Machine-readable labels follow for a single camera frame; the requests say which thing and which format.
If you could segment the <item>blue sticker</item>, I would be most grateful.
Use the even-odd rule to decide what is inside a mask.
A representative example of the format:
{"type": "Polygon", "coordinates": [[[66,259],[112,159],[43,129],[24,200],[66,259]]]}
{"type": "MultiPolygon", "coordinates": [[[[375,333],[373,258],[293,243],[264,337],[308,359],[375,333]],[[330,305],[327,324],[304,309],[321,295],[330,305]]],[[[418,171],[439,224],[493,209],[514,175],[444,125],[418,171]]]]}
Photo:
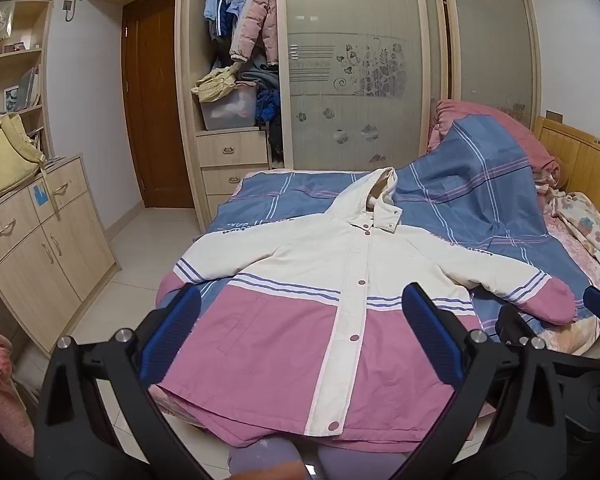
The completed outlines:
{"type": "Polygon", "coordinates": [[[43,183],[37,183],[32,185],[31,192],[35,205],[38,207],[42,207],[50,201],[48,199],[46,187],[43,183]]]}

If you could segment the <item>lower wardrobe drawer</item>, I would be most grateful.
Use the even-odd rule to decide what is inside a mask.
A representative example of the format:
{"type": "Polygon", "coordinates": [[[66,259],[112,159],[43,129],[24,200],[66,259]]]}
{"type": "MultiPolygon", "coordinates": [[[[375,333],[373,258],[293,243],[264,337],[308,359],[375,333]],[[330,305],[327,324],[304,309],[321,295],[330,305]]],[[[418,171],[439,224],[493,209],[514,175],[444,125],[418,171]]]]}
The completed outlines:
{"type": "Polygon", "coordinates": [[[202,170],[204,190],[207,195],[232,195],[238,184],[248,174],[266,171],[268,166],[226,166],[210,167],[202,170]]]}

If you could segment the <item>floral pillow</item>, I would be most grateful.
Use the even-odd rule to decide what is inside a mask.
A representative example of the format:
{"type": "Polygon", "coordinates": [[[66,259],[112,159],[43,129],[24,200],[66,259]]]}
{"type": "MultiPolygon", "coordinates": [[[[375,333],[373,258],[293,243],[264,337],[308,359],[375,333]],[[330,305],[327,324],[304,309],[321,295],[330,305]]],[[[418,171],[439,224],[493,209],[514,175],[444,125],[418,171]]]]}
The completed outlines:
{"type": "Polygon", "coordinates": [[[547,198],[544,220],[548,232],[600,288],[600,212],[582,192],[550,190],[547,198]]]}

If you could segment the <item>pink puffer jacket hanging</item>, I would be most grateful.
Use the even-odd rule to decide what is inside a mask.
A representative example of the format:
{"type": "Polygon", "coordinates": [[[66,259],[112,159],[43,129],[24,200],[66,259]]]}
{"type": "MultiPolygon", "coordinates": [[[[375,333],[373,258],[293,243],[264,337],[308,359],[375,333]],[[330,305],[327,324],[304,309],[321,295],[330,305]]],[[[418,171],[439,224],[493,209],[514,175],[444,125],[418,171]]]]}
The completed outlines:
{"type": "Polygon", "coordinates": [[[234,30],[230,58],[234,62],[247,62],[259,42],[268,65],[277,65],[277,0],[246,0],[234,30]]]}

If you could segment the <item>yellow backpack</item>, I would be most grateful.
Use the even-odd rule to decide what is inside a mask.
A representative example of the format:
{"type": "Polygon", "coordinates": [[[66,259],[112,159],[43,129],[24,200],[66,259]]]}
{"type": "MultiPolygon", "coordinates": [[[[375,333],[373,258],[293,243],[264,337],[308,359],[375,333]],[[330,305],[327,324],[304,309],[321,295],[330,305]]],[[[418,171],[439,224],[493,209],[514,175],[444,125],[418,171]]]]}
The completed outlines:
{"type": "Polygon", "coordinates": [[[0,197],[43,171],[45,155],[24,130],[19,114],[0,116],[0,197]]]}

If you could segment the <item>pink fluffy towel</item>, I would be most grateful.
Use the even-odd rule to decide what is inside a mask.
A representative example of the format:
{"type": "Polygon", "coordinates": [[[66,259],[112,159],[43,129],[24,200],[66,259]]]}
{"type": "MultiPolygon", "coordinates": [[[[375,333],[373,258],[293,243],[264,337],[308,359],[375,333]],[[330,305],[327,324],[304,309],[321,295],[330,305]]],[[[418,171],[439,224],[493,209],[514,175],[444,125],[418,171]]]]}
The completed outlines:
{"type": "Polygon", "coordinates": [[[34,454],[34,429],[12,380],[12,344],[0,333],[0,434],[16,450],[34,454]]]}

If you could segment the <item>blue plaid bed cover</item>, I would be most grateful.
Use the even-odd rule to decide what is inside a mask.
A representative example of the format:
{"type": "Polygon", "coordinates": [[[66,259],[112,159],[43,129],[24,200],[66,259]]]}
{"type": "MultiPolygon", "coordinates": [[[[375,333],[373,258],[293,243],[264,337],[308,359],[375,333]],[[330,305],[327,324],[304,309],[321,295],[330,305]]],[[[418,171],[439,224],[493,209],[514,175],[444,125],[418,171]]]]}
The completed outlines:
{"type": "Polygon", "coordinates": [[[479,119],[400,169],[245,178],[156,303],[192,284],[205,307],[227,296],[274,316],[294,309],[358,339],[373,318],[401,321],[413,282],[484,330],[508,305],[538,332],[590,316],[588,278],[547,232],[527,157],[479,119]]]}

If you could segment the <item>upper wardrobe drawer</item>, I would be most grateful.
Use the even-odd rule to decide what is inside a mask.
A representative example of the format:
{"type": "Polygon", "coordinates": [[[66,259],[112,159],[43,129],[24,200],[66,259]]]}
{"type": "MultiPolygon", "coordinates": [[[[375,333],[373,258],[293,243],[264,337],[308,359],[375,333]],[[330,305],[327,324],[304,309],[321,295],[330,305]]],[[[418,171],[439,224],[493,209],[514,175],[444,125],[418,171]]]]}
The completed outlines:
{"type": "Polygon", "coordinates": [[[206,134],[196,139],[201,167],[267,165],[268,148],[261,130],[206,134]]]}

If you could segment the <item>wardrobe drawer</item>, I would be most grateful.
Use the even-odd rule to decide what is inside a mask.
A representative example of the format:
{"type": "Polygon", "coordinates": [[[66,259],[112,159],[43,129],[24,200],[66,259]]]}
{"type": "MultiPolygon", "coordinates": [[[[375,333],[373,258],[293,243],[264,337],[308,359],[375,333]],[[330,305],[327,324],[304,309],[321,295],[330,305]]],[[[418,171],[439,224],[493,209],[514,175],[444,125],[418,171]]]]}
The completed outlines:
{"type": "Polygon", "coordinates": [[[202,170],[204,190],[207,195],[232,195],[238,184],[248,174],[266,171],[268,166],[226,166],[210,167],[202,170]]]}
{"type": "Polygon", "coordinates": [[[196,139],[201,167],[267,165],[268,148],[261,130],[206,134],[196,139]]]}

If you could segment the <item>light wood sideboard cabinet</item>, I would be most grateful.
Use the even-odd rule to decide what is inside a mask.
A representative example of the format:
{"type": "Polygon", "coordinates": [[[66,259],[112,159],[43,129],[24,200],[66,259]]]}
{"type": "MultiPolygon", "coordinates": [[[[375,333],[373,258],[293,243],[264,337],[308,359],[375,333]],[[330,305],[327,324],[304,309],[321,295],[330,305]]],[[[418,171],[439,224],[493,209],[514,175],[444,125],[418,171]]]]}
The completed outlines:
{"type": "Polygon", "coordinates": [[[119,269],[81,156],[55,160],[0,198],[0,326],[9,334],[50,354],[119,269]],[[37,183],[50,200],[42,207],[37,183]]]}

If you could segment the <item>pink and cream hooded jacket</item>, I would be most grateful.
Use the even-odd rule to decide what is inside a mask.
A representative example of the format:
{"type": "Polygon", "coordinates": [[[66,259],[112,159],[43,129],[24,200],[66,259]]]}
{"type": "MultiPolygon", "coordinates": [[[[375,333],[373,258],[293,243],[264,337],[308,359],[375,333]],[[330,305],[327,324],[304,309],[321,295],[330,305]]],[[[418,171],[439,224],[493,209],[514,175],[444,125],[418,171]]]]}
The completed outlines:
{"type": "Polygon", "coordinates": [[[321,214],[208,233],[174,266],[180,284],[224,287],[160,382],[235,448],[284,432],[335,448],[407,453],[452,394],[401,310],[419,285],[468,330],[482,287],[554,325],[576,316],[559,278],[406,226],[392,168],[366,174],[321,214]]]}

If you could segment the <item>brown wooden door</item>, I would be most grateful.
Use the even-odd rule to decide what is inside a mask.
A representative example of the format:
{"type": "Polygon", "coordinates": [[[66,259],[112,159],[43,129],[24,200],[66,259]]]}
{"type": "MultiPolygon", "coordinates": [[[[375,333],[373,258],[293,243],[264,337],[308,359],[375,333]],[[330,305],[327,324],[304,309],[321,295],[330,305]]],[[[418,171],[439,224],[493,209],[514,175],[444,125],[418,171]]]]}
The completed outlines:
{"type": "Polygon", "coordinates": [[[175,0],[135,0],[122,13],[126,130],[147,208],[192,208],[174,62],[175,0]]]}

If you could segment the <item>pink folded quilt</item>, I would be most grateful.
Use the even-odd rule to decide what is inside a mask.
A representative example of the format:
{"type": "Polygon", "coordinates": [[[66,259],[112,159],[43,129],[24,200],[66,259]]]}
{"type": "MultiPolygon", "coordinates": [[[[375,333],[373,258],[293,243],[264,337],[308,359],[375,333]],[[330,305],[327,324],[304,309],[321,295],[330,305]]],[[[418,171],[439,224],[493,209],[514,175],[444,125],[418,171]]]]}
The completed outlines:
{"type": "Polygon", "coordinates": [[[463,119],[479,119],[490,136],[504,136],[507,133],[527,157],[536,186],[558,188],[562,170],[558,159],[521,122],[494,107],[467,101],[441,100],[434,107],[431,119],[427,151],[435,150],[452,125],[463,119]]]}

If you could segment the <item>lavender trouser knee left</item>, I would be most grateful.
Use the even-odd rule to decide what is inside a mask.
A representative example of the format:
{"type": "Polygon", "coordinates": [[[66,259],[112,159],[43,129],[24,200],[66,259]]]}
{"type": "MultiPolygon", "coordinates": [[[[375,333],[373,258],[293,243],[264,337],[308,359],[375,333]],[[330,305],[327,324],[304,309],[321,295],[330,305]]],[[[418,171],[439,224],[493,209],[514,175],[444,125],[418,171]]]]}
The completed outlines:
{"type": "Polygon", "coordinates": [[[307,479],[297,448],[286,438],[266,437],[228,452],[231,479],[307,479]]]}

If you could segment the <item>clear plastic storage box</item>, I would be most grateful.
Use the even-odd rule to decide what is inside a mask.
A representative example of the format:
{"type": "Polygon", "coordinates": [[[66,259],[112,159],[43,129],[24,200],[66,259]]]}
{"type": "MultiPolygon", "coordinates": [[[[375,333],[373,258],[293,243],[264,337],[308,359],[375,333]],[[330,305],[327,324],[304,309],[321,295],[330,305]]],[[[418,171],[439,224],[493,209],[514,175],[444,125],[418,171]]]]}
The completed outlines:
{"type": "Polygon", "coordinates": [[[200,104],[207,130],[248,128],[256,124],[257,87],[238,84],[227,96],[200,104]]]}

